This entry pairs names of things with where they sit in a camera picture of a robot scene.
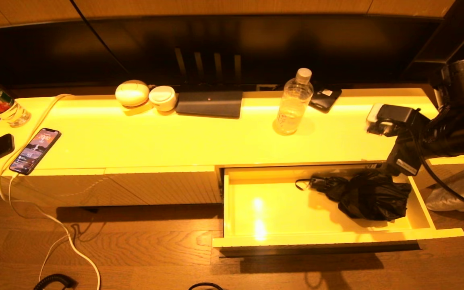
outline wooden floor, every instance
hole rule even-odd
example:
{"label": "wooden floor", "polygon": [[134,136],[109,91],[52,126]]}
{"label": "wooden floor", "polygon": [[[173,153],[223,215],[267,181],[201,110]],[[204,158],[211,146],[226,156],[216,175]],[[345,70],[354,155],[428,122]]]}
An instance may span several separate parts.
{"label": "wooden floor", "polygon": [[[424,240],[421,250],[340,255],[220,258],[220,205],[46,209],[76,229],[75,244],[101,271],[102,289],[186,290],[210,281],[227,290],[464,289],[464,237]],[[19,211],[39,217],[20,204]],[[438,228],[464,213],[432,213]],[[0,289],[33,289],[50,245],[64,235],[46,219],[23,219],[0,199]],[[92,267],[62,243],[45,275],[64,273],[94,289]]]}

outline lid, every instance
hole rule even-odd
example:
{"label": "lid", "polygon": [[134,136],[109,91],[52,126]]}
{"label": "lid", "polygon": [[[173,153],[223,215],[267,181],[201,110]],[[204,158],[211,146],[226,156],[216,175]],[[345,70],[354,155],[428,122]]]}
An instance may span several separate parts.
{"label": "lid", "polygon": [[313,73],[308,68],[300,68],[298,72],[296,72],[296,81],[300,84],[307,84],[309,80],[311,80],[311,75]]}
{"label": "lid", "polygon": [[170,86],[156,87],[149,92],[149,99],[155,103],[164,103],[175,96],[175,90]]}

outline charging cable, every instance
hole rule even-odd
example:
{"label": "charging cable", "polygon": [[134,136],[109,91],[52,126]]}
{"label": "charging cable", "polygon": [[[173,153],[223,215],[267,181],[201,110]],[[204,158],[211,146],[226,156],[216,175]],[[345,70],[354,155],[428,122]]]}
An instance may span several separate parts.
{"label": "charging cable", "polygon": [[[55,104],[60,101],[60,99],[62,99],[63,97],[66,97],[66,96],[69,96],[70,94],[61,94],[61,95],[58,95],[57,97],[55,97],[55,99],[53,99],[53,101],[51,101],[51,103],[48,105],[48,107],[46,108],[46,110],[44,110],[44,112],[42,113],[41,117],[39,118],[39,121],[37,121],[37,124],[35,125],[35,127],[31,130],[30,134],[28,135],[28,137],[26,138],[25,140],[25,143],[24,145],[22,145],[21,147],[18,148],[18,150],[16,150],[14,152],[14,154],[12,154],[2,165],[1,169],[0,169],[0,196],[2,198],[2,200],[4,201],[7,201],[9,204],[10,204],[10,207],[13,209],[13,211],[15,213],[17,213],[17,215],[19,215],[20,217],[22,218],[30,218],[30,217],[26,217],[26,216],[23,216],[21,215],[13,206],[12,204],[12,183],[13,181],[20,175],[19,173],[15,173],[11,178],[10,178],[10,182],[8,184],[8,200],[6,199],[3,191],[2,191],[2,186],[1,186],[1,177],[4,173],[4,171],[8,168],[8,166],[10,165],[10,163],[12,162],[12,160],[18,155],[21,153],[21,151],[24,149],[24,147],[26,147],[26,145],[29,143],[29,141],[31,140],[31,138],[33,137],[33,134],[35,134],[35,131],[37,131],[37,129],[40,127],[40,125],[42,125],[42,122],[44,121],[44,119],[46,118],[46,116],[49,114],[49,112],[51,111],[51,109],[53,108],[53,106],[55,106]],[[44,215],[46,218],[50,219],[50,220],[53,220],[54,222],[56,222],[57,224],[59,224],[60,226],[62,226],[62,228],[66,231],[66,235],[64,237],[62,237],[61,239],[57,240],[57,242],[53,243],[53,245],[50,247],[50,250],[48,251],[48,254],[46,255],[46,258],[44,259],[44,263],[42,264],[42,267],[41,267],[41,271],[39,273],[39,281],[40,281],[40,277],[42,275],[42,270],[44,269],[44,265],[46,264],[46,261],[48,260],[49,258],[49,255],[50,255],[50,252],[52,251],[53,247],[59,242],[61,241],[62,239],[68,237],[68,240],[69,240],[69,244],[72,248],[72,250],[77,254],[79,255],[80,257],[84,258],[93,268],[94,268],[94,271],[96,272],[96,277],[97,277],[97,287],[96,287],[96,290],[99,290],[100,289],[100,286],[101,286],[101,276],[99,275],[99,270],[98,270],[98,267],[96,266],[96,264],[94,264],[94,262],[89,258],[87,257],[86,255],[84,255],[83,253],[81,253],[74,245],[74,242],[73,242],[73,239],[70,235],[70,232],[68,230],[68,228],[61,222],[59,221],[58,219],[56,219],[55,217],[51,216],[51,215],[48,215],[47,213],[45,213],[37,204],[33,203],[33,202],[30,202],[30,201],[24,201],[24,200],[14,200],[14,202],[26,202],[26,203],[31,203],[35,206],[35,208],[42,214]]]}

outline phone screen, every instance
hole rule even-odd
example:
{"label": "phone screen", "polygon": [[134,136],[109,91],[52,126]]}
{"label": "phone screen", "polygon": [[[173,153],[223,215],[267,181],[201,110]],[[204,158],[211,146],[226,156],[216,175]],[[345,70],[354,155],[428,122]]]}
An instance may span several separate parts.
{"label": "phone screen", "polygon": [[30,174],[59,137],[59,131],[42,128],[10,165],[10,170]]}

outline cabinet top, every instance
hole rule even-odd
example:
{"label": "cabinet top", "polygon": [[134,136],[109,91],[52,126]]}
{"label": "cabinet top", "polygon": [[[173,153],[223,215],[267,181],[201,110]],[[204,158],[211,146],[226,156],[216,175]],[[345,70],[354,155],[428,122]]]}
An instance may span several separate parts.
{"label": "cabinet top", "polygon": [[[39,127],[59,130],[62,136],[31,174],[379,162],[387,158],[395,138],[366,133],[365,119],[373,104],[421,108],[429,118],[438,113],[419,88],[343,90],[328,114],[309,107],[297,132],[283,136],[273,129],[281,95],[243,93],[238,120],[161,114],[148,107],[126,110],[113,95],[64,97]],[[0,136],[10,133],[16,147],[24,145],[52,100],[18,99],[32,118],[19,128],[0,122]],[[0,159],[0,167],[8,156]]]}

